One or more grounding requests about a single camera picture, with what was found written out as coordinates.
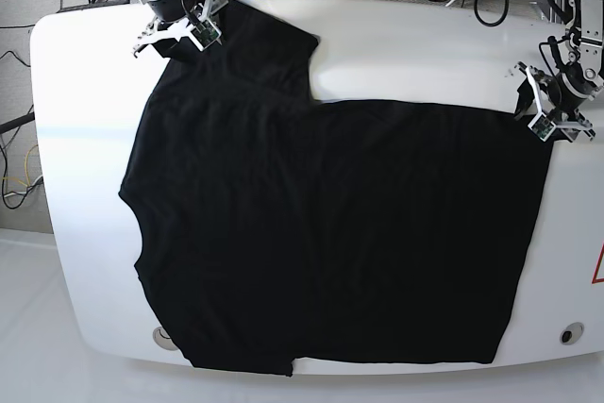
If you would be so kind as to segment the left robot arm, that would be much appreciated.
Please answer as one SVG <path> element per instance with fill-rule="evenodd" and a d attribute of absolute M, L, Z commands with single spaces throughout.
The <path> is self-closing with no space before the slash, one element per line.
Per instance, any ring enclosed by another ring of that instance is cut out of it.
<path fill-rule="evenodd" d="M 525 81 L 518 88 L 515 118 L 528 115 L 528 129 L 543 142 L 573 142 L 581 133 L 593 139 L 594 127 L 579 107 L 603 92 L 603 0 L 546 2 L 565 26 L 561 38 L 539 44 L 549 48 L 556 70 L 545 73 L 517 63 Z"/>

